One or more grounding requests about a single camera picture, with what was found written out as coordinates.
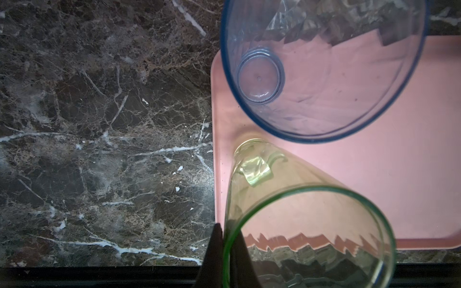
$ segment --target green-rimmed glass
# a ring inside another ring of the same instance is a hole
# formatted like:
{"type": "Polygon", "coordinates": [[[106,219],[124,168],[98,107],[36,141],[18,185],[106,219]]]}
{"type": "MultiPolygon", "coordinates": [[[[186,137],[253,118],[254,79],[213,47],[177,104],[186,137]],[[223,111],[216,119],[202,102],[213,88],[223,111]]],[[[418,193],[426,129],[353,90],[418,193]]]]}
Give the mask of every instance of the green-rimmed glass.
{"type": "Polygon", "coordinates": [[[240,233],[261,287],[386,287],[395,267],[392,229],[372,202],[260,139],[234,154],[224,287],[240,233]]]}

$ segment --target marble countertop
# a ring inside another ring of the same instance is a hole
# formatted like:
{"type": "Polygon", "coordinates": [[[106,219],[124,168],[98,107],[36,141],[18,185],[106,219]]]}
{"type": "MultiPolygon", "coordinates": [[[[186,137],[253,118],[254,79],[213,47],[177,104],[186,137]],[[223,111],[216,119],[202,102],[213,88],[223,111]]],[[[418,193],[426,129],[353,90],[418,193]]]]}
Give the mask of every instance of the marble countertop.
{"type": "MultiPolygon", "coordinates": [[[[460,33],[436,1],[432,35],[460,33]]],[[[223,2],[0,3],[0,266],[201,264],[223,2]]],[[[461,262],[461,250],[399,262],[461,262]]]]}

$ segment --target glass cup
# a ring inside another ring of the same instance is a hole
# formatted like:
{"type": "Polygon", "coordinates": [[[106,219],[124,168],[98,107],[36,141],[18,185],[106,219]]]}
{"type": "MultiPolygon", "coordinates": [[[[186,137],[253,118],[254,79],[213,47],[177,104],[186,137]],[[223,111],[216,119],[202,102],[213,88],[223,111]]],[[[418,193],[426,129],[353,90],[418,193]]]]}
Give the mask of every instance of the glass cup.
{"type": "Polygon", "coordinates": [[[260,139],[234,154],[223,287],[386,287],[395,239],[382,212],[260,139]]]}
{"type": "Polygon", "coordinates": [[[426,0],[226,0],[223,68],[267,132],[325,142],[367,126],[420,57],[426,0]]]}

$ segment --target pink plastic tray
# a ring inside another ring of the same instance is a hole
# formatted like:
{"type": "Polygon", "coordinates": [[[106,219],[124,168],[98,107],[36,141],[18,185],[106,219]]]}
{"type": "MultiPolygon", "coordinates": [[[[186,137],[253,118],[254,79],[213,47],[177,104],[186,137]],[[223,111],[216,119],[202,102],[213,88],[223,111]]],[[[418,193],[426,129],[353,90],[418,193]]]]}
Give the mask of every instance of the pink plastic tray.
{"type": "Polygon", "coordinates": [[[211,68],[216,222],[224,223],[235,148],[258,137],[370,199],[398,249],[461,246],[460,75],[461,36],[429,36],[407,87],[378,120],[335,142],[297,144],[266,133],[240,109],[218,53],[211,68]]]}

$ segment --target white speck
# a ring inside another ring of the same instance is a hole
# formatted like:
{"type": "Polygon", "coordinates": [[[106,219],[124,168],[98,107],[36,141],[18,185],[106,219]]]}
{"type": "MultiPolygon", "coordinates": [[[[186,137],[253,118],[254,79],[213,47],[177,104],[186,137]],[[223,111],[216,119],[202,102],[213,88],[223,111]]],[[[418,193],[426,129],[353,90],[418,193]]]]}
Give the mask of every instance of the white speck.
{"type": "Polygon", "coordinates": [[[200,34],[202,36],[206,36],[207,33],[203,30],[203,28],[197,23],[197,21],[195,21],[192,16],[186,12],[186,10],[184,9],[184,7],[182,7],[181,5],[179,5],[178,3],[176,3],[175,0],[171,0],[173,2],[173,6],[175,6],[183,15],[184,15],[184,18],[191,22],[192,23],[192,26],[194,26],[195,28],[197,28],[199,31],[200,31],[200,34]]]}
{"type": "Polygon", "coordinates": [[[145,83],[147,81],[147,79],[146,79],[147,78],[147,72],[144,69],[141,71],[140,76],[141,76],[141,81],[143,83],[145,83]]]}
{"type": "Polygon", "coordinates": [[[109,140],[109,131],[104,131],[104,133],[102,134],[101,138],[106,142],[107,145],[109,146],[114,146],[115,148],[117,148],[117,145],[114,145],[110,140],[109,140]]]}
{"type": "Polygon", "coordinates": [[[59,225],[59,227],[53,227],[55,233],[58,233],[59,231],[65,228],[65,220],[61,221],[61,225],[59,225]]]}
{"type": "Polygon", "coordinates": [[[125,61],[128,64],[133,64],[134,63],[133,59],[131,59],[128,56],[123,57],[122,60],[125,61]]]}
{"type": "Polygon", "coordinates": [[[16,264],[18,265],[18,267],[25,267],[25,266],[27,266],[27,262],[24,261],[24,260],[22,260],[21,262],[17,262],[16,264]]]}
{"type": "Polygon", "coordinates": [[[157,239],[157,238],[155,238],[155,239],[149,239],[149,242],[152,242],[152,243],[154,243],[155,245],[160,245],[160,239],[157,239]]]}
{"type": "Polygon", "coordinates": [[[50,206],[50,218],[52,219],[54,216],[56,216],[56,208],[50,206]]]}
{"type": "Polygon", "coordinates": [[[408,5],[405,4],[402,0],[392,0],[391,2],[393,2],[394,5],[395,5],[398,9],[408,10],[408,5]]]}

